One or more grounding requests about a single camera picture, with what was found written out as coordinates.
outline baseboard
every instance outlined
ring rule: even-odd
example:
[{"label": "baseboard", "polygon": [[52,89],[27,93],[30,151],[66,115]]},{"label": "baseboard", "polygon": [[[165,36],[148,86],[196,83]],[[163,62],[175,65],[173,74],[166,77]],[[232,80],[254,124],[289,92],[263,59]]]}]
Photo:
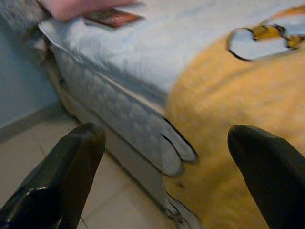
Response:
[{"label": "baseboard", "polygon": [[61,102],[58,101],[44,109],[22,118],[21,120],[18,120],[17,122],[9,124],[0,129],[0,143],[30,128],[33,125],[62,112],[64,112],[64,108],[62,107]]}]

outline yellow bedspread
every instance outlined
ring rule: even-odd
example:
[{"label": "yellow bedspread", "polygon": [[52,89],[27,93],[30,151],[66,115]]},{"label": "yellow bedspread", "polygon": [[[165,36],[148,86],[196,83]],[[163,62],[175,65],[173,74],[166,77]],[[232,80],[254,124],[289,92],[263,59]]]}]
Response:
[{"label": "yellow bedspread", "polygon": [[210,229],[267,225],[230,156],[233,125],[255,125],[305,153],[305,46],[246,62],[216,41],[191,63],[171,92],[166,117],[198,153],[184,173],[165,177],[168,193]]}]

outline tile floor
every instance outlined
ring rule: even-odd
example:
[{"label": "tile floor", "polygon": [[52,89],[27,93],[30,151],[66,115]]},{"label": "tile floor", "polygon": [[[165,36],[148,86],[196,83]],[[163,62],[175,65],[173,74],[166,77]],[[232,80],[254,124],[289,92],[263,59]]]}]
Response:
[{"label": "tile floor", "polygon": [[[67,114],[44,120],[0,144],[0,208],[26,175],[78,122]],[[104,154],[78,229],[173,229],[108,154]]]}]

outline wall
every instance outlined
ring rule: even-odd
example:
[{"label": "wall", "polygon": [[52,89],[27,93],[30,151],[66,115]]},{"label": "wall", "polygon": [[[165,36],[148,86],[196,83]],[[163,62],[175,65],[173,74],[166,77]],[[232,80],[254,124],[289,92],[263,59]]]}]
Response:
[{"label": "wall", "polygon": [[0,129],[58,101],[29,50],[0,27]]}]

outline card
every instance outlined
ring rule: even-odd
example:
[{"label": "card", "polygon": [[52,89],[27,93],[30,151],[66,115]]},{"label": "card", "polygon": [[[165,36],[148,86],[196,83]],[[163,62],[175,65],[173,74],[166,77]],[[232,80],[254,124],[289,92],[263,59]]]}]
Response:
[{"label": "card", "polygon": [[102,28],[106,26],[108,28],[118,29],[143,19],[144,17],[142,16],[110,8],[85,16],[84,22],[87,25],[94,25]]}]

